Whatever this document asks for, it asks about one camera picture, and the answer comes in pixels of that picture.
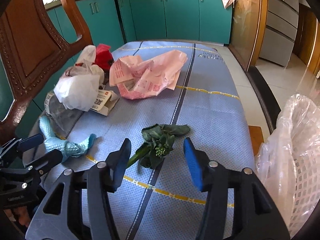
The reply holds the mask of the person's left hand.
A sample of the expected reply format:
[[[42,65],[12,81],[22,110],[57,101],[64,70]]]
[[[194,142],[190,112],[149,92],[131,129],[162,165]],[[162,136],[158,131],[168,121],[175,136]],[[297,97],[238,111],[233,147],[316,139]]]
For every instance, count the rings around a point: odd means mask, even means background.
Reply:
[[[26,206],[18,207],[13,210],[7,209],[7,210],[4,210],[4,212],[9,219],[13,219],[13,218],[17,217],[18,222],[22,226],[25,226],[26,228],[29,227],[31,219],[29,217],[29,213],[28,213]]]

